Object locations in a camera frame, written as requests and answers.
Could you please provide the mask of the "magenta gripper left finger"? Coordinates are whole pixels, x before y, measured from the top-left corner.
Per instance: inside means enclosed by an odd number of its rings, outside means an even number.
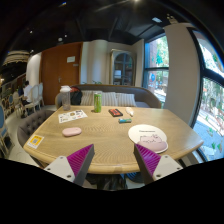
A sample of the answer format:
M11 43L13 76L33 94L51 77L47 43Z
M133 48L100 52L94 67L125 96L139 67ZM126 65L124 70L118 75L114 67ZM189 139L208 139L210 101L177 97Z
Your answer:
M82 186L94 154L94 145L90 144L67 157L59 156L45 171Z

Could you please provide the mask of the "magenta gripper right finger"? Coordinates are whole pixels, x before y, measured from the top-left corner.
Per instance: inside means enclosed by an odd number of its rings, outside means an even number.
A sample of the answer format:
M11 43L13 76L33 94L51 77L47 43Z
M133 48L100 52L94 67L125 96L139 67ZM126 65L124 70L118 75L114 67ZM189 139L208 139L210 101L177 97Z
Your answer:
M145 185L182 169L169 155L160 156L139 144L134 145L134 155Z

